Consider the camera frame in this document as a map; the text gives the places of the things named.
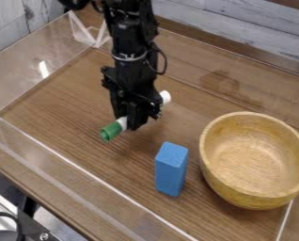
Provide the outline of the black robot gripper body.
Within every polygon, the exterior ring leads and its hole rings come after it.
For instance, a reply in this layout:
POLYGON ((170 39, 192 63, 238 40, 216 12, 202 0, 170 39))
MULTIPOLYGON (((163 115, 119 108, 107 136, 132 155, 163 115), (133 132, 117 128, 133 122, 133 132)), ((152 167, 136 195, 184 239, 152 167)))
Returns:
POLYGON ((127 58, 112 56, 115 66, 100 68, 103 73, 101 85, 109 90, 123 90, 127 94, 128 104, 159 103, 162 97, 155 87, 155 81, 163 72, 158 70, 159 56, 141 55, 127 58))

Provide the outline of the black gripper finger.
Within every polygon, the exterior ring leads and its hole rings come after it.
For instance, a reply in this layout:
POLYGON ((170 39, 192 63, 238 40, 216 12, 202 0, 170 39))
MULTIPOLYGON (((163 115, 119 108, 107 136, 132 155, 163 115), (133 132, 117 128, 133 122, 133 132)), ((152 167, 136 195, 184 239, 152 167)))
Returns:
POLYGON ((127 105, 127 127, 136 131, 141 125, 148 122, 148 119, 158 119, 160 116, 159 103, 133 103, 127 105))
POLYGON ((127 115, 128 98, 125 92, 120 90, 111 91, 111 104, 113 108, 115 117, 119 119, 127 115))

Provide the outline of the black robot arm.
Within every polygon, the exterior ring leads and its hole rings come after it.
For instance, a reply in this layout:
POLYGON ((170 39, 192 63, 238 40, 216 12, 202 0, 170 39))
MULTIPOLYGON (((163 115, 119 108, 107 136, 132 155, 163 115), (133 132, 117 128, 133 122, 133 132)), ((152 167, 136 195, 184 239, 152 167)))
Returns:
POLYGON ((111 56, 115 66, 100 68, 101 85, 109 90, 116 118, 127 118, 127 128, 136 131, 148 121, 158 119, 163 98, 155 87, 159 75, 159 55, 167 56, 155 43, 159 22, 152 0, 57 0, 68 9, 83 10, 88 4, 103 14, 112 38, 111 56))

